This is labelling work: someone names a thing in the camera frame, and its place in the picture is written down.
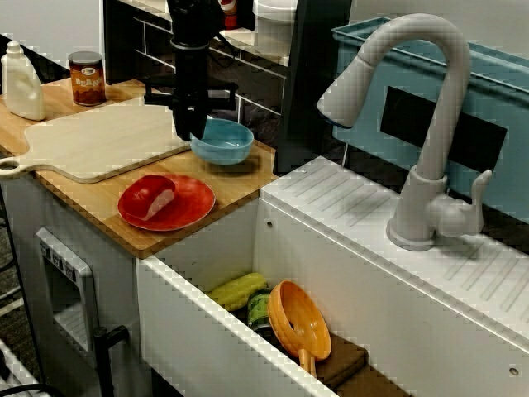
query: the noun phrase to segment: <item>orange strainer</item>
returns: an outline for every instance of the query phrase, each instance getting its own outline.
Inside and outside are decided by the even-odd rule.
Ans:
[[[331,336],[322,314],[298,285],[279,283],[268,301],[270,324],[278,340],[299,365],[316,376],[316,361],[331,354]]]

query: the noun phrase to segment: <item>wooden cutting board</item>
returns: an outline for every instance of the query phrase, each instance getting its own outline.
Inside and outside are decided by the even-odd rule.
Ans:
[[[29,151],[0,160],[0,179],[53,170],[93,184],[189,148],[175,133],[172,112],[145,106],[143,98],[42,122],[25,135]]]

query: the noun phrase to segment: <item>faucet handle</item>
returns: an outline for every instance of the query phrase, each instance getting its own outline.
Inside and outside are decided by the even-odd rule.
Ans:
[[[488,186],[488,182],[493,176],[493,171],[486,170],[481,173],[478,178],[472,183],[472,189],[470,191],[470,197],[472,197],[472,206],[479,208],[481,212],[481,206],[483,203],[483,193]]]
[[[483,172],[472,183],[472,204],[463,200],[454,200],[446,194],[440,194],[427,206],[430,224],[442,236],[459,237],[474,235],[483,229],[483,194],[492,178],[493,171]]]
[[[467,203],[461,208],[464,211],[466,219],[466,227],[468,230],[465,234],[478,234],[483,229],[483,194],[488,186],[488,182],[493,176],[493,171],[486,170],[481,173],[478,178],[472,183],[470,190],[470,197],[472,197],[472,205]]]

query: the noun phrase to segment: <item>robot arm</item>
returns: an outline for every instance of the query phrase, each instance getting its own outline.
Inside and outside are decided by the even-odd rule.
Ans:
[[[207,115],[213,109],[235,109],[237,85],[209,79],[209,41],[223,29],[217,0],[167,0],[173,21],[170,41],[175,55],[174,74],[145,79],[145,104],[168,106],[173,111],[178,136],[202,139]],[[172,95],[152,93],[152,87],[172,88]],[[208,90],[229,90],[228,99],[209,98]]]

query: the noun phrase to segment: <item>red plate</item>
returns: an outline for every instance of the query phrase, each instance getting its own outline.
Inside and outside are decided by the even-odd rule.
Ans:
[[[117,211],[125,222],[153,232],[168,232],[192,225],[209,214],[215,205],[215,194],[209,186],[198,179],[184,175],[164,175],[164,177],[171,179],[176,186],[173,201],[148,221],[142,221],[125,211],[125,192],[123,192],[117,202]]]

